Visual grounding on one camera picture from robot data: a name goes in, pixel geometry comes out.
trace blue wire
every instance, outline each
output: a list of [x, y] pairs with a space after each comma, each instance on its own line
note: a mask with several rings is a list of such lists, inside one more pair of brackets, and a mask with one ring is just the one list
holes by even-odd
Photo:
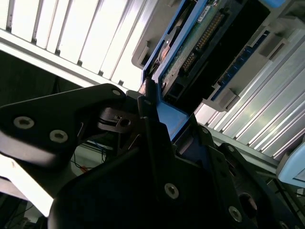
[[101, 147], [99, 144], [97, 144], [96, 141], [93, 141], [95, 143], [95, 145], [101, 150], [104, 152], [105, 148]]
[[102, 162], [105, 162], [106, 160], [106, 156], [105, 156], [105, 159], [103, 159], [103, 155], [105, 154], [105, 148], [101, 147], [99, 144], [97, 144], [96, 141], [93, 141], [95, 143], [95, 145], [101, 150], [101, 153], [102, 153]]

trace mounting hole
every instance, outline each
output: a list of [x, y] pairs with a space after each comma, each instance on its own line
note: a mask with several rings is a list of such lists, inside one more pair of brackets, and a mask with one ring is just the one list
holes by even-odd
[[223, 176], [223, 177], [227, 177], [227, 174], [223, 171], [220, 171], [220, 174]]
[[118, 90], [113, 89], [112, 92], [116, 95], [121, 95], [121, 92], [119, 92]]
[[129, 119], [123, 119], [121, 122], [120, 122], [120, 125], [122, 127], [126, 127], [128, 125], [130, 125], [131, 121]]
[[26, 116], [20, 116], [14, 119], [14, 125], [19, 129], [30, 129], [34, 126], [35, 122]]
[[242, 222], [243, 221], [243, 216], [240, 213], [240, 211], [234, 207], [234, 206], [230, 206], [229, 207], [229, 213], [232, 216], [232, 218], [236, 221], [236, 222]]
[[165, 193], [172, 199], [177, 199], [179, 197], [179, 191], [177, 187], [171, 183], [167, 183], [164, 186]]
[[239, 201], [247, 217], [254, 219], [257, 215], [257, 205], [254, 199], [248, 193], [243, 193], [239, 196]]
[[68, 140], [68, 135], [63, 130], [53, 130], [50, 133], [50, 140], [56, 143], [64, 143]]
[[64, 138], [64, 135], [62, 135], [62, 134], [55, 134], [54, 136], [58, 139], [63, 139]]

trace silver screw head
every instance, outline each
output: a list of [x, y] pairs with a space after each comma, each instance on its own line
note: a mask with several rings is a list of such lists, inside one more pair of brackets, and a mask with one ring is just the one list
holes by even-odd
[[164, 186], [165, 193], [172, 199], [177, 199], [179, 197], [179, 190], [177, 187], [171, 183], [167, 183]]
[[242, 222], [243, 221], [243, 217], [242, 214], [240, 213], [240, 211], [234, 207], [234, 206], [230, 206], [229, 207], [229, 213], [232, 216], [232, 218], [236, 221], [236, 222]]
[[119, 92], [118, 90], [113, 89], [112, 92], [116, 95], [121, 95], [121, 92]]
[[14, 119], [14, 125], [19, 129], [30, 129], [34, 126], [35, 122], [26, 116], [20, 116]]
[[228, 149], [231, 151], [231, 152], [234, 152], [234, 148], [232, 146], [228, 146]]
[[68, 140], [68, 135], [63, 130], [53, 130], [50, 133], [50, 140], [57, 143], [64, 143]]

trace cable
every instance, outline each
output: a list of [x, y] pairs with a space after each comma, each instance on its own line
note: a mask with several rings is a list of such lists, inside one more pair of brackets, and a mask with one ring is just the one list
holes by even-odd
[[14, 227], [17, 226], [18, 224], [20, 224], [22, 221], [24, 221], [24, 218], [22, 218], [22, 219], [19, 220], [17, 223], [15, 223], [13, 226], [11, 226], [10, 228], [7, 228], [7, 229], [14, 228]]
[[105, 152], [105, 148], [101, 147], [99, 144], [97, 144], [96, 141], [93, 141], [95, 143], [95, 145], [101, 150], [101, 155], [102, 155], [102, 163], [104, 163], [106, 161], [107, 158], [107, 154]]
[[21, 202], [22, 202], [22, 200], [19, 201], [19, 204], [16, 206], [16, 208], [14, 209], [12, 215], [10, 216], [10, 218], [9, 218], [9, 220], [8, 220], [9, 224], [8, 224], [7, 228], [10, 227], [10, 224], [12, 223], [13, 219], [15, 218], [15, 214], [16, 214], [16, 212], [17, 212], [17, 210], [18, 210], [18, 208], [19, 208]]
[[19, 213], [18, 215], [14, 216], [14, 218], [17, 217], [17, 216], [19, 216], [19, 215], [24, 214], [26, 211], [30, 210], [32, 207], [34, 207], [34, 205], [30, 206], [28, 209], [25, 209], [23, 212], [21, 212], [21, 213]]
[[75, 157], [75, 153], [73, 154], [74, 156], [74, 161], [71, 160], [72, 163], [75, 164], [75, 166], [79, 169], [93, 169], [92, 167], [86, 167], [86, 166], [81, 166], [80, 164], [76, 163], [76, 157]]
[[296, 192], [294, 192], [297, 196], [301, 196], [301, 197], [305, 197], [305, 195], [304, 194], [299, 194], [299, 193], [296, 193]]
[[14, 218], [16, 218], [16, 217], [19, 216], [19, 215], [24, 214], [26, 211], [30, 210], [32, 207], [34, 207], [34, 205], [32, 205], [31, 207], [29, 207], [28, 209], [25, 209], [23, 212], [21, 212], [21, 213], [15, 215], [15, 213], [16, 213], [16, 211], [17, 211], [17, 209], [18, 209], [18, 208], [17, 208], [16, 211], [14, 212], [14, 216], [11, 218], [9, 225], [7, 226], [7, 229], [13, 228], [13, 227], [15, 227], [16, 225], [18, 225], [21, 221], [23, 221], [24, 218], [22, 218], [22, 220], [18, 221], [18, 223], [14, 224], [13, 226], [10, 227], [10, 224], [13, 222], [13, 219], [14, 219]]

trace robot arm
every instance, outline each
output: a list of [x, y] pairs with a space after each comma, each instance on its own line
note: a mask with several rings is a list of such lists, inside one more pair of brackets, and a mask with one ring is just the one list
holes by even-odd
[[40, 200], [51, 205], [48, 228], [304, 228], [237, 150], [215, 146], [193, 116], [172, 142], [155, 87], [148, 80], [142, 94], [125, 95], [102, 84], [0, 108], [0, 151], [12, 167], [2, 176], [19, 168], [32, 182], [37, 173], [63, 180], [76, 146], [112, 131], [120, 135], [113, 159]]

